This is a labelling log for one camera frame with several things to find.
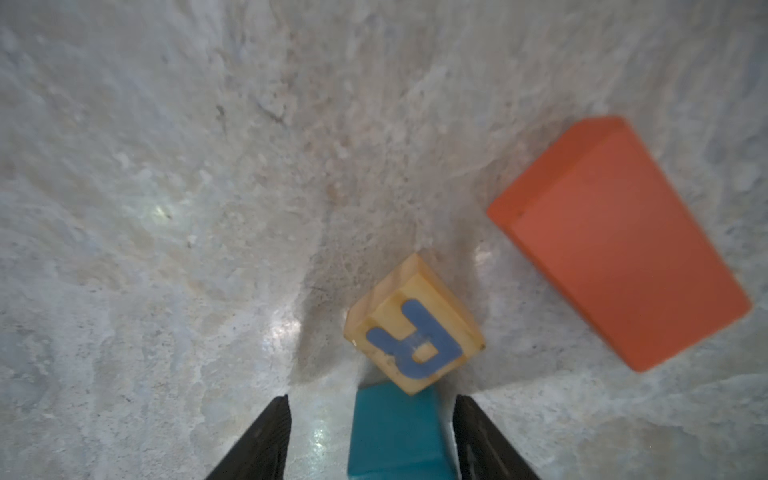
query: blue block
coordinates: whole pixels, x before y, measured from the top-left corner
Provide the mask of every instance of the blue block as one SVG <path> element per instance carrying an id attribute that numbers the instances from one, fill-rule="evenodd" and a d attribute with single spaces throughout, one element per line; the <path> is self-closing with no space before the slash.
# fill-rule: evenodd
<path id="1" fill-rule="evenodd" d="M 347 475 L 353 480 L 455 480 L 434 386 L 414 396 L 392 382 L 357 392 Z"/>

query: letter block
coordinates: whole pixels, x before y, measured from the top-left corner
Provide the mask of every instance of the letter block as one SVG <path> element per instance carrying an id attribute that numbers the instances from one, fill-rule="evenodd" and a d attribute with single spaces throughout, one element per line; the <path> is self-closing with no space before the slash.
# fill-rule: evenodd
<path id="1" fill-rule="evenodd" d="M 416 253 L 349 309 L 344 338 L 409 395 L 485 348 L 472 314 Z"/>

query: orange block face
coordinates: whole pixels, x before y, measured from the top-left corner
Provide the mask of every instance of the orange block face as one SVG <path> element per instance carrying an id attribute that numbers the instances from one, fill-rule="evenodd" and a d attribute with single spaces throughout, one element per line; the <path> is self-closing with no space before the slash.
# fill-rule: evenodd
<path id="1" fill-rule="evenodd" d="M 488 215 L 634 370 L 750 309 L 622 118 L 576 123 Z"/>

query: wooden block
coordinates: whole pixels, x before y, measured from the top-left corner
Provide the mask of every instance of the wooden block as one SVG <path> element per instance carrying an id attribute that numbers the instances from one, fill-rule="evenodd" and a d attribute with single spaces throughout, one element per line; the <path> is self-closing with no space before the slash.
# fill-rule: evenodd
<path id="1" fill-rule="evenodd" d="M 472 314 L 416 253 L 349 309 L 344 338 L 409 395 L 485 348 Z"/>
<path id="2" fill-rule="evenodd" d="M 622 118 L 576 123 L 488 215 L 637 371 L 750 309 Z"/>

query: gray textured surface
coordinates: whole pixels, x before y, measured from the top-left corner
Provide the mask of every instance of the gray textured surface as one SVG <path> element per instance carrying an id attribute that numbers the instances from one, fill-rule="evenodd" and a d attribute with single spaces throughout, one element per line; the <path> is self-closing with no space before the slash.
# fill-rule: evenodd
<path id="1" fill-rule="evenodd" d="M 203 478 L 268 400 L 342 478 L 346 307 L 413 250 L 543 478 L 768 475 L 765 2 L 0 2 L 0 476 Z M 484 216 L 636 126 L 755 303 L 643 375 Z"/>

